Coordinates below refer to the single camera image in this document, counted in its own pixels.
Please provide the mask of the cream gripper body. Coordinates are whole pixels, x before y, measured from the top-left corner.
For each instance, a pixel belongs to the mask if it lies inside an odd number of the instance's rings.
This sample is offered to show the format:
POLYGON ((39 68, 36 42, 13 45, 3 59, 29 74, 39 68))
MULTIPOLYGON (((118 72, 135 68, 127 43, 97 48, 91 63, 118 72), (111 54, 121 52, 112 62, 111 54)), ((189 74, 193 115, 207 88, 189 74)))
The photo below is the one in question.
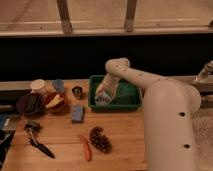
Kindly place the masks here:
POLYGON ((113 98, 113 89, 109 84, 107 84, 105 82, 101 82, 100 85, 96 89, 95 96, 99 95, 99 94, 108 94, 112 99, 113 98))

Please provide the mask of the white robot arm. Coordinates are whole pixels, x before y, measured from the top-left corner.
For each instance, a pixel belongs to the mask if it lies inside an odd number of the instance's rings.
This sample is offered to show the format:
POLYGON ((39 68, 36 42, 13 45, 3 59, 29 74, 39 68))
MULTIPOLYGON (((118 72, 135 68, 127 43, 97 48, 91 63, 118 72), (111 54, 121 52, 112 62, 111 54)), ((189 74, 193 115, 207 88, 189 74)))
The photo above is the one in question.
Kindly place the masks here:
POLYGON ((124 79, 144 91, 144 139, 148 171, 199 171, 191 115, 201 106, 199 91, 186 83, 133 69, 126 58, 105 63, 95 103, 108 105, 124 79))

